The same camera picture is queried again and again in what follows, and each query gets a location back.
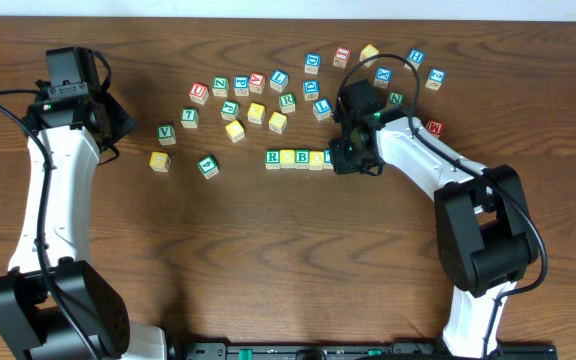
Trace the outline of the yellow O block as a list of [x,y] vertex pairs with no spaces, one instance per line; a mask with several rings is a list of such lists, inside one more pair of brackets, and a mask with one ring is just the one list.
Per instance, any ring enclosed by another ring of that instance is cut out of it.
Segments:
[[295,168],[295,150],[294,149],[281,149],[280,156],[280,168],[281,169],[294,169]]

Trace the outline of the green B block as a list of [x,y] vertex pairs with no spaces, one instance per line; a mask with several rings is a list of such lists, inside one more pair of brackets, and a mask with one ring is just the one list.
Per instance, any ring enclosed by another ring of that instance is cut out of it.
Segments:
[[310,164],[310,151],[308,149],[295,150],[295,165],[296,169],[308,169]]

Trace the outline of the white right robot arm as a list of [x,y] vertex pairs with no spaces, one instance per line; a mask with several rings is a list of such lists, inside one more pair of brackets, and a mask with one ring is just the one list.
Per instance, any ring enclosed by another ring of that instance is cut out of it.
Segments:
[[341,86],[334,120],[342,128],[330,143],[336,174],[377,176],[391,165],[433,201],[438,256],[454,286],[443,345],[452,356],[492,355],[507,298],[545,256],[517,172],[459,155],[411,111],[381,103],[366,80]]

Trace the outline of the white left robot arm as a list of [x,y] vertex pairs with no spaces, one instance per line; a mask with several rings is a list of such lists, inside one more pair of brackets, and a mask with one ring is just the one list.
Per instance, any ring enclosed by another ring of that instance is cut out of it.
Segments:
[[94,50],[46,53],[49,78],[14,122],[28,138],[24,224],[0,276],[0,336],[17,359],[172,359],[163,329],[130,320],[90,260],[91,189],[101,154],[135,121],[111,96]]

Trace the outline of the blue T block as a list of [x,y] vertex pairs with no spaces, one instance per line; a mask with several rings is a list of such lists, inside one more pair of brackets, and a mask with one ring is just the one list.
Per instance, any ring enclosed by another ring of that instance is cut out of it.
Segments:
[[331,157],[331,150],[325,149],[324,150],[324,168],[325,169],[333,169],[334,166],[332,164],[332,157]]

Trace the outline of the yellow C block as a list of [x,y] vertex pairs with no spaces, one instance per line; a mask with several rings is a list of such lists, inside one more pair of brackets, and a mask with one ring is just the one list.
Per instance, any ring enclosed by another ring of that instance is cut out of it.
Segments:
[[226,133],[233,143],[237,143],[245,137],[245,130],[238,120],[233,120],[225,126]]

